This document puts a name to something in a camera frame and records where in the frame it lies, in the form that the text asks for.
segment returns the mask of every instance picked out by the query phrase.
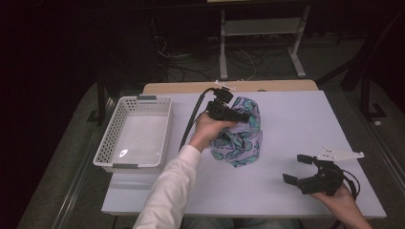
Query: white sleeve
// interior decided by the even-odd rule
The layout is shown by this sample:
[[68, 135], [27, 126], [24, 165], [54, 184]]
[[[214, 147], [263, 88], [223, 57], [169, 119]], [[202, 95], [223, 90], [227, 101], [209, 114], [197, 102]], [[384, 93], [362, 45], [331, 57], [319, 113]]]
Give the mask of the white sleeve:
[[180, 228], [194, 188], [201, 153], [190, 145], [168, 162], [152, 187], [134, 228]]

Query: person's leg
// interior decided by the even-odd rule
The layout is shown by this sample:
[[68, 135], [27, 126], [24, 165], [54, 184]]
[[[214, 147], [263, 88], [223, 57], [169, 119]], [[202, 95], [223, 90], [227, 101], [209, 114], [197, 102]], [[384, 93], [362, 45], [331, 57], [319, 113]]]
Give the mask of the person's leg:
[[182, 229], [234, 229], [233, 219], [184, 218]]
[[239, 229], [298, 229], [298, 219], [244, 219]]

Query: person's arm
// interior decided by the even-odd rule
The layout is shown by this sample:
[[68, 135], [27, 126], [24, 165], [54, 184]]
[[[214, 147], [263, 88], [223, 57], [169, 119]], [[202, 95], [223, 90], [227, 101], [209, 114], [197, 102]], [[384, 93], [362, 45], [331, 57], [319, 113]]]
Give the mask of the person's arm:
[[323, 202], [331, 213], [342, 221], [348, 229], [372, 228], [366, 219], [364, 219], [351, 192], [344, 183], [342, 183], [342, 186], [332, 197], [329, 197], [324, 193], [315, 193], [311, 194], [311, 196]]
[[164, 167], [152, 187], [134, 228], [180, 228], [185, 205], [194, 188], [201, 152], [229, 121], [215, 121], [208, 114], [197, 120], [196, 131], [188, 145]]

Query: black handheld device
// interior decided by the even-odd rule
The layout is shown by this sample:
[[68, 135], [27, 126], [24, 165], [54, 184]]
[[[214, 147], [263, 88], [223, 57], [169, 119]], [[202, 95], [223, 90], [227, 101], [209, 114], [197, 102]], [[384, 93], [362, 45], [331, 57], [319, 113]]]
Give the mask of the black handheld device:
[[303, 194], [326, 192], [328, 196], [333, 196], [342, 185], [345, 178], [343, 171], [333, 163], [333, 161], [318, 160], [316, 156], [298, 155], [298, 162], [315, 164], [318, 173], [313, 177], [298, 179], [287, 174], [283, 174], [283, 180], [287, 184], [297, 186]]

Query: human hand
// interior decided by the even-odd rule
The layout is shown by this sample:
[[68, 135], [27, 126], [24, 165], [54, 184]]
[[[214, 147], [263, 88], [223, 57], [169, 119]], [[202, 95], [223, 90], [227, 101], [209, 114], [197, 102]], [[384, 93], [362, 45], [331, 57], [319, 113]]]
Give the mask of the human hand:
[[207, 112], [204, 112], [197, 119], [196, 131], [188, 144], [202, 152], [203, 149], [209, 145], [209, 141], [218, 135], [220, 130], [225, 127], [233, 127], [235, 125], [236, 122], [232, 121], [214, 120], [208, 116]]
[[314, 193], [310, 195], [323, 202], [328, 209], [347, 226], [347, 228], [372, 228], [364, 219], [351, 192], [344, 183], [342, 183], [332, 197], [327, 196], [325, 193]]

